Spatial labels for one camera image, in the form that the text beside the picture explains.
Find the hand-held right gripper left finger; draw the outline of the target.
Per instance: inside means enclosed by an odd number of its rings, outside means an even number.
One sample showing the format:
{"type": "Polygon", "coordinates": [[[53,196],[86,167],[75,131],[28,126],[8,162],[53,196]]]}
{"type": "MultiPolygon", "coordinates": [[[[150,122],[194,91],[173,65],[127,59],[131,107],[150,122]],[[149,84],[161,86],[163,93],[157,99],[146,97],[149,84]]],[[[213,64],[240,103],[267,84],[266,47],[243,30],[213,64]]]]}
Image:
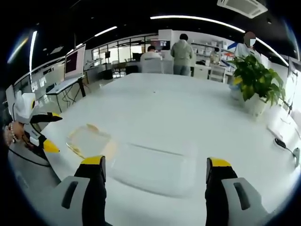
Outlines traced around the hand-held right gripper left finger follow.
{"type": "Polygon", "coordinates": [[[105,156],[84,159],[42,202],[48,226],[105,226],[105,156]]]}

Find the person's left hand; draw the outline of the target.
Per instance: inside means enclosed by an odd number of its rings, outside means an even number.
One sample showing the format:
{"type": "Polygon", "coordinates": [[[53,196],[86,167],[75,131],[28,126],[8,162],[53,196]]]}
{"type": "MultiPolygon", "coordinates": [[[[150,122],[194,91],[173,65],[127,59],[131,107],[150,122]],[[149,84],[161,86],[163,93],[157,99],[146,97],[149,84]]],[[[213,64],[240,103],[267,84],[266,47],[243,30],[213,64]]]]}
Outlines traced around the person's left hand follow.
{"type": "Polygon", "coordinates": [[[24,133],[24,124],[15,121],[10,124],[10,134],[12,141],[15,142],[20,142],[23,141],[23,137],[25,135],[24,133]]]}

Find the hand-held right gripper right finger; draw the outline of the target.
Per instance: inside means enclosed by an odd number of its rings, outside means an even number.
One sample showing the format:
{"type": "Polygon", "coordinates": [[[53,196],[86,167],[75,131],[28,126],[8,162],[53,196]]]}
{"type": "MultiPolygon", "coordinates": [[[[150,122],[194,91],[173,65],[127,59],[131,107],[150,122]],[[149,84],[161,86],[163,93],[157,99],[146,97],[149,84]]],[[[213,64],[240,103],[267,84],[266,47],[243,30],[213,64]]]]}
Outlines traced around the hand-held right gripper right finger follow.
{"type": "Polygon", "coordinates": [[[206,168],[207,226],[264,226],[268,212],[261,195],[239,178],[226,160],[209,157],[206,168]]]}

